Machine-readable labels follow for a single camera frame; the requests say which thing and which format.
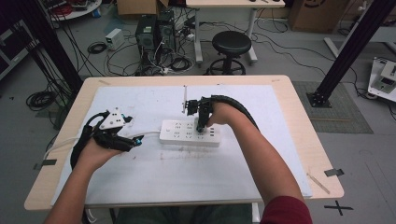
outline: round stool seat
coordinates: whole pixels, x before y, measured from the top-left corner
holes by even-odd
[[[242,33],[224,31],[213,37],[212,45],[219,53],[236,57],[250,50],[251,41],[247,35]]]

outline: red sleeve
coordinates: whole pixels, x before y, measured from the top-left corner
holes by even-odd
[[[262,214],[260,224],[312,224],[305,203],[290,196],[279,196],[269,202]]]

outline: forearm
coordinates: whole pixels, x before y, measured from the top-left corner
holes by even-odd
[[[242,114],[230,121],[247,165],[265,203],[276,196],[291,196],[304,200],[289,167],[274,147]]]
[[[76,166],[44,223],[80,223],[92,174]]]

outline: hand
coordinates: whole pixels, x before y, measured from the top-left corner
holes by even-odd
[[[100,147],[96,144],[95,140],[91,138],[79,155],[76,166],[83,166],[84,169],[94,172],[113,156],[118,154],[121,154],[121,151]]]
[[[214,103],[212,106],[213,114],[206,124],[207,127],[212,126],[214,123],[230,125],[233,120],[240,118],[240,116],[245,116],[231,105]]]

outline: white paper sheet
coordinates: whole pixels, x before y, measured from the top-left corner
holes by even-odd
[[[303,195],[312,196],[271,86],[189,86],[187,90],[188,100],[222,94],[244,105],[291,169]],[[120,135],[159,131],[164,119],[194,119],[181,113],[183,98],[183,86],[99,88],[84,124],[91,116],[118,107],[121,113],[134,118]],[[259,200],[261,196],[231,128],[221,126],[221,135],[219,147],[166,146],[160,143],[158,134],[146,135],[142,146],[112,158],[95,172],[86,204]],[[67,161],[52,204],[70,173]]]

